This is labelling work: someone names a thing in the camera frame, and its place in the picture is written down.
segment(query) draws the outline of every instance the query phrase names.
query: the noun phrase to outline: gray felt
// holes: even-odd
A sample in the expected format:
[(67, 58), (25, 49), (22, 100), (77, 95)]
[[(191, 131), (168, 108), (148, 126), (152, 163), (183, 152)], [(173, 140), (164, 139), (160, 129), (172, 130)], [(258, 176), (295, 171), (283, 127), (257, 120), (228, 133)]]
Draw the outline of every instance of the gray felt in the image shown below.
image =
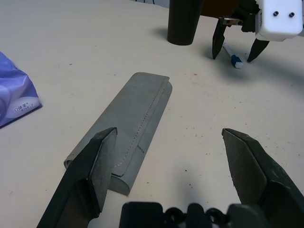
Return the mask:
[(166, 76), (134, 74), (66, 158), (65, 167), (97, 132), (117, 127), (109, 189), (128, 195), (171, 92), (172, 86)]

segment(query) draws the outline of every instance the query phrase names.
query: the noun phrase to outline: purple plastic bag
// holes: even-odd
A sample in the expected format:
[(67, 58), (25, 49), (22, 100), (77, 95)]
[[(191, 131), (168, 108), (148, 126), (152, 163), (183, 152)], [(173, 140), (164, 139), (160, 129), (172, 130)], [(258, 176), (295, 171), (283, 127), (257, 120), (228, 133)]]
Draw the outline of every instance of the purple plastic bag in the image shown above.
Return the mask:
[(0, 127), (41, 107), (29, 76), (0, 52)]

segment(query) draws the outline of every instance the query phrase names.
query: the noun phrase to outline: table surface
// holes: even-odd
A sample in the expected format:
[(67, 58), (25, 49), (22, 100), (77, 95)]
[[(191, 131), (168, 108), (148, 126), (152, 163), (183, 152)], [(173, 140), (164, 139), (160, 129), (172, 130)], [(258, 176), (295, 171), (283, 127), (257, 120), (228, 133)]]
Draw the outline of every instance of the table surface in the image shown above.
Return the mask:
[[(176, 46), (166, 40), (168, 12), (128, 0), (1, 3), (0, 50), (43, 104), (0, 129), (1, 226), (38, 224), (64, 159), (136, 72), (169, 76), (173, 92), (129, 197), (108, 191), (89, 227), (118, 227), (128, 201), (183, 211), (192, 202), (222, 211), (238, 203), (225, 127), (257, 138), (304, 191), (304, 39), (270, 42), (237, 70), (224, 50), (211, 59), (216, 19), (201, 17), (193, 44)], [(253, 33), (232, 27), (225, 37), (248, 57)]]

